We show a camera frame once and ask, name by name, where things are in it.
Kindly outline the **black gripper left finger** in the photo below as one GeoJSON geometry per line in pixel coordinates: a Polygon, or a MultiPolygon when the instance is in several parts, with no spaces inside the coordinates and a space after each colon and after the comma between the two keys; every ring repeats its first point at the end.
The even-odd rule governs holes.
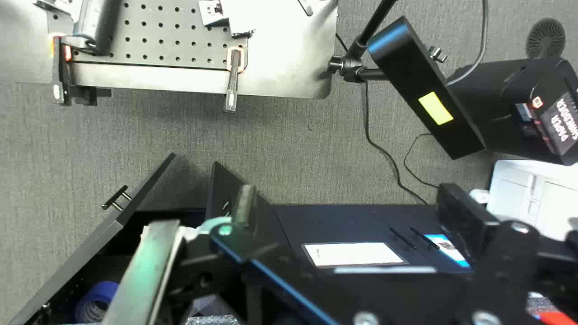
{"type": "Polygon", "coordinates": [[[182,242],[179,221],[150,222],[101,325],[153,325],[182,242]]]}

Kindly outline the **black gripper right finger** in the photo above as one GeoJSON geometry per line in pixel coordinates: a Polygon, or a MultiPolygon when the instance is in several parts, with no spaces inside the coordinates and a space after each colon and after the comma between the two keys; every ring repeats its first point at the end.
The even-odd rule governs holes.
{"type": "Polygon", "coordinates": [[[233,222],[247,228],[255,202],[256,202],[256,188],[253,184],[244,184],[237,195],[233,222]]]}

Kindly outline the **grey perforated robot base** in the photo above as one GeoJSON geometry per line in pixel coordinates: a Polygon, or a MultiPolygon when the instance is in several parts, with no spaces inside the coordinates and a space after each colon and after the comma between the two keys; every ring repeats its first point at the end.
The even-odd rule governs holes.
{"type": "Polygon", "coordinates": [[[47,16],[52,92],[320,100],[331,92],[338,0],[32,0],[47,16]]]}

